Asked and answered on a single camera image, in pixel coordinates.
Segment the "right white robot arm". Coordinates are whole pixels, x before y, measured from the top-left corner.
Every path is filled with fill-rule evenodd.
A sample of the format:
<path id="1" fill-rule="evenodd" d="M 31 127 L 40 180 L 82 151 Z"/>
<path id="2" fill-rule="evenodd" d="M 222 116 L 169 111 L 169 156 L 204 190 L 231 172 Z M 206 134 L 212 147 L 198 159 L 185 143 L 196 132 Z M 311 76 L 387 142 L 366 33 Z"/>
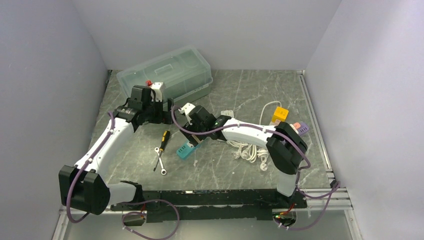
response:
<path id="1" fill-rule="evenodd" d="M 242 142 L 267 150 L 279 171 L 277 192 L 286 197 L 293 195 L 300 163 L 305 160 L 308 147 L 290 124 L 280 122 L 278 125 L 258 125 L 227 115 L 215 117 L 204 107 L 191 103 L 178 108 L 178 112 L 187 119 L 180 131 L 193 146 L 210 138 Z"/>

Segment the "beige cube plug adapter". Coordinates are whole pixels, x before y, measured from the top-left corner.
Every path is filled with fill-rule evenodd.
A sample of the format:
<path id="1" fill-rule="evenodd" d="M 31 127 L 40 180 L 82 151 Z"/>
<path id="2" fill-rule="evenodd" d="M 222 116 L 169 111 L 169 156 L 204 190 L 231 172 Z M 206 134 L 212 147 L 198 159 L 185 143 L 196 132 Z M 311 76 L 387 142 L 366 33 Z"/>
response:
<path id="1" fill-rule="evenodd" d="M 190 145 L 191 148 L 197 148 L 201 143 L 202 143 L 201 140 L 198 140 L 198 139 L 195 139 L 195 138 L 192 138 L 192 139 L 189 140 L 189 145 Z"/>

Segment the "white plug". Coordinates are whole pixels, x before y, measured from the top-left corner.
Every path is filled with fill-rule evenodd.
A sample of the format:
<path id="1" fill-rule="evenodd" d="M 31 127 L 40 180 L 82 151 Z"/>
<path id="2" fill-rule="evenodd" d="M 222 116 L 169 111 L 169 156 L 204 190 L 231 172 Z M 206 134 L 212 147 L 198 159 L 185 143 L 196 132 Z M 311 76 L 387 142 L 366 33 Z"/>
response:
<path id="1" fill-rule="evenodd" d="M 220 112 L 222 116 L 225 116 L 226 118 L 234 118 L 234 111 L 233 110 L 222 110 Z"/>

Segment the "teal power strip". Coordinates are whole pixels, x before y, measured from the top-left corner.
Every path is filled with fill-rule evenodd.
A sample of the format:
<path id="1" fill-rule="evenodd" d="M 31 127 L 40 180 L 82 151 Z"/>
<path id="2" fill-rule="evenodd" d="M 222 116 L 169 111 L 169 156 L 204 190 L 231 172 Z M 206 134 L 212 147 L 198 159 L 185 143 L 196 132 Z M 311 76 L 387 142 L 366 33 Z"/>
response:
<path id="1" fill-rule="evenodd" d="M 198 143 L 197 145 L 194 145 L 187 141 L 184 143 L 180 148 L 176 150 L 177 156 L 182 159 L 186 160 L 201 144 Z"/>

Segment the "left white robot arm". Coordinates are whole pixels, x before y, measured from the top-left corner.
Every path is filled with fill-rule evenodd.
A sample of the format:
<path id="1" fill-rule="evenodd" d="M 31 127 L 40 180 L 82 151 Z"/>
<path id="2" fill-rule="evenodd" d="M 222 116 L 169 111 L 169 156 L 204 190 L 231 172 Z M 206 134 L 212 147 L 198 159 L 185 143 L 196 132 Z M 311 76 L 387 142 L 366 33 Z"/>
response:
<path id="1" fill-rule="evenodd" d="M 99 139 L 75 164 L 64 165 L 58 173 L 60 199 L 68 215 L 71 209 L 100 215 L 116 204 L 143 203 L 141 184 L 122 180 L 107 184 L 103 175 L 117 151 L 143 124 L 172 124 L 171 98 L 165 98 L 165 83 L 135 85 L 123 105 L 109 112 L 109 122 Z"/>

